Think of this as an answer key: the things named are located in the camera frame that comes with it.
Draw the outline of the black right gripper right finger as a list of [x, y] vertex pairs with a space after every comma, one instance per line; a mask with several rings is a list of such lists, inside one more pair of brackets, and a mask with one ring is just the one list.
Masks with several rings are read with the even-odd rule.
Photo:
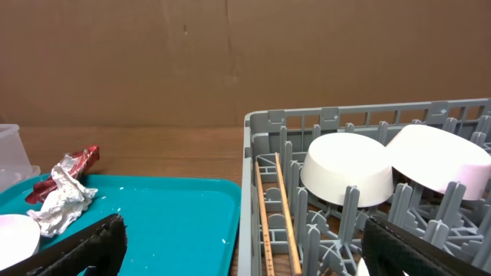
[[371, 276], [490, 276], [406, 230], [371, 216], [361, 240]]

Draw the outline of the small white cup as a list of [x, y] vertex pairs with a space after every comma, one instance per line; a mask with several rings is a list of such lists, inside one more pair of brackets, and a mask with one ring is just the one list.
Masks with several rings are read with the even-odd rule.
[[369, 270], [367, 269], [367, 265], [365, 264], [363, 258], [361, 258], [358, 262], [355, 276], [370, 276]]

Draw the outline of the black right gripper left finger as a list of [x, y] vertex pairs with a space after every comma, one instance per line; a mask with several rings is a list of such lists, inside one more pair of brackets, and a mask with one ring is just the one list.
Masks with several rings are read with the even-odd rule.
[[126, 225], [114, 213], [2, 270], [1, 276], [116, 276], [126, 253]]

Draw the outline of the red snack wrapper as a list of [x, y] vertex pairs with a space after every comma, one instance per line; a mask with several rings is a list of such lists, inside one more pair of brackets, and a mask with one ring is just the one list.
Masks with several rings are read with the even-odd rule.
[[56, 190], [55, 178], [58, 176], [70, 176], [79, 180], [100, 159], [100, 148], [97, 145], [89, 146], [81, 151], [65, 154], [64, 158], [51, 170], [51, 175], [44, 181], [36, 182], [32, 192], [26, 196], [29, 204], [44, 202], [48, 195]]

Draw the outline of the white tissue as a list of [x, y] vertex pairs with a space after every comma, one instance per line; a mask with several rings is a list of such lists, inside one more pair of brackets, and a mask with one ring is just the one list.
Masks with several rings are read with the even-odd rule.
[[48, 194], [39, 211], [27, 211], [38, 223], [40, 235], [48, 238], [62, 234], [88, 209], [98, 192], [98, 189], [83, 186], [62, 165], [53, 167], [51, 177], [57, 189]]

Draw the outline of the small pink plate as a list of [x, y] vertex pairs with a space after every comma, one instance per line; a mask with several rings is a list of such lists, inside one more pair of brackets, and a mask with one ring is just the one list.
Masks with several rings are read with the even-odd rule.
[[490, 155], [482, 147], [432, 126], [405, 126], [387, 151], [398, 172], [428, 189], [444, 193], [450, 182], [465, 185], [465, 200], [480, 199], [490, 176]]

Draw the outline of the white bowl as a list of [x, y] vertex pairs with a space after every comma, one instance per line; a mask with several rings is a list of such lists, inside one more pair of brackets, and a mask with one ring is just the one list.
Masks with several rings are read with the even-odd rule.
[[314, 139], [300, 177], [311, 194], [335, 205], [344, 204], [349, 186], [360, 191], [359, 208], [380, 205], [394, 191], [387, 148], [356, 133], [329, 133]]

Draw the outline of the wooden chopstick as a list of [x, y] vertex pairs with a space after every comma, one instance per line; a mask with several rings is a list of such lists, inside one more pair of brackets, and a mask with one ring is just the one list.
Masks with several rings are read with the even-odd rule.
[[298, 248], [295, 240], [295, 232], [292, 225], [292, 217], [288, 206], [288, 196], [286, 193], [279, 153], [275, 153], [275, 168], [277, 172], [277, 183], [278, 183], [278, 188], [280, 191], [281, 202], [282, 202], [282, 211], [283, 211], [283, 215], [285, 216], [285, 229], [286, 229], [286, 235], [288, 240], [288, 251], [290, 256], [291, 272], [294, 276], [301, 276], [302, 266], [298, 255]]
[[268, 216], [265, 208], [265, 198], [262, 188], [262, 179], [261, 179], [261, 173], [260, 173], [258, 162], [255, 163], [255, 174], [256, 174], [256, 182], [257, 182], [258, 197], [259, 197], [260, 219], [262, 224], [263, 248], [265, 253], [265, 269], [266, 269], [266, 274], [268, 276], [275, 276], [272, 248], [271, 248], [270, 236], [269, 236]]

